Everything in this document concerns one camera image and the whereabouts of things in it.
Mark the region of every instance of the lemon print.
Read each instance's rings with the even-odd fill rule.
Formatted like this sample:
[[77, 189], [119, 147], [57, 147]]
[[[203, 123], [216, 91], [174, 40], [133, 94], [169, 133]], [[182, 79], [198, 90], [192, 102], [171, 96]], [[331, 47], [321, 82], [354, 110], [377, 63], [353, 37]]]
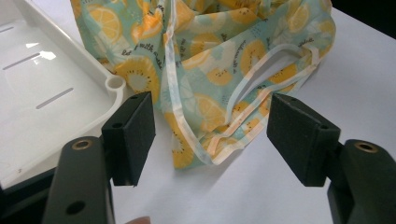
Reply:
[[227, 85], [233, 76], [226, 69], [215, 68], [206, 75], [209, 81], [217, 86]]
[[210, 133], [220, 125], [224, 124], [225, 110], [221, 108], [218, 102], [208, 95], [195, 93], [194, 96], [199, 112], [203, 118], [201, 123], [202, 131]]
[[208, 151], [208, 147], [209, 147], [209, 144], [210, 144], [210, 140], [211, 140], [211, 138], [206, 138], [204, 140], [204, 142], [202, 143], [202, 147], [204, 148], [204, 150], [206, 150], [209, 153], [209, 155], [212, 158], [212, 160], [215, 159], [224, 148], [226, 148], [227, 146], [235, 144], [235, 143], [238, 142], [235, 138], [232, 138], [232, 137], [221, 138], [219, 140], [218, 144], [216, 145], [215, 151], [214, 152], [209, 152]]
[[81, 15], [81, 3], [79, 2], [79, 0], [71, 0], [70, 4], [72, 5], [73, 8], [73, 14], [77, 19]]
[[183, 68], [189, 70], [204, 63], [206, 59], [209, 57], [211, 51], [212, 51], [211, 49], [208, 49], [200, 54], [196, 54], [190, 57], [188, 60], [184, 60], [183, 62], [181, 62]]
[[303, 6], [297, 8], [293, 16], [290, 17], [289, 28], [292, 33], [297, 33], [301, 31], [308, 22], [309, 19], [309, 6], [304, 4]]
[[279, 72], [275, 73], [268, 80], [272, 81], [275, 84], [281, 83], [294, 75], [297, 74], [297, 65], [295, 63], [290, 64], [289, 66], [281, 69]]
[[213, 34], [197, 35], [190, 46], [191, 55], [196, 55], [207, 49], [211, 49], [221, 43], [221, 40]]
[[160, 82], [151, 59], [146, 56], [128, 59], [115, 67], [115, 73], [127, 80], [135, 93], [151, 91], [152, 101], [158, 100]]
[[157, 9], [154, 15], [143, 17], [142, 23], [136, 22], [132, 25], [131, 38], [137, 43], [140, 39], [151, 38], [157, 35], [163, 29], [162, 13]]
[[232, 10], [229, 13], [231, 19], [233, 19], [233, 21], [236, 21], [238, 23], [250, 24], [258, 19], [256, 14], [254, 14], [250, 9], [246, 7], [239, 8], [237, 10]]
[[190, 22], [194, 19], [194, 12], [182, 1], [176, 1], [176, 12], [177, 12], [177, 20], [175, 31], [180, 32], [185, 30]]
[[260, 40], [249, 43], [241, 56], [241, 70], [244, 76], [264, 56], [265, 46]]
[[172, 113], [164, 113], [163, 115], [177, 140], [172, 149], [174, 166], [177, 169], [185, 168], [192, 163], [194, 152], [178, 128], [175, 115]]
[[90, 5], [89, 11], [91, 17], [97, 22], [110, 42], [116, 42], [122, 33], [120, 19], [117, 14], [108, 7], [96, 5]]
[[236, 104], [233, 107], [233, 112], [231, 114], [233, 119], [236, 119], [236, 117], [238, 117], [246, 108], [248, 108], [248, 106], [249, 103], [246, 101], [240, 101], [238, 104]]
[[248, 123], [244, 124], [242, 129], [244, 130], [245, 134], [250, 133], [258, 124], [260, 123], [259, 119], [253, 119]]

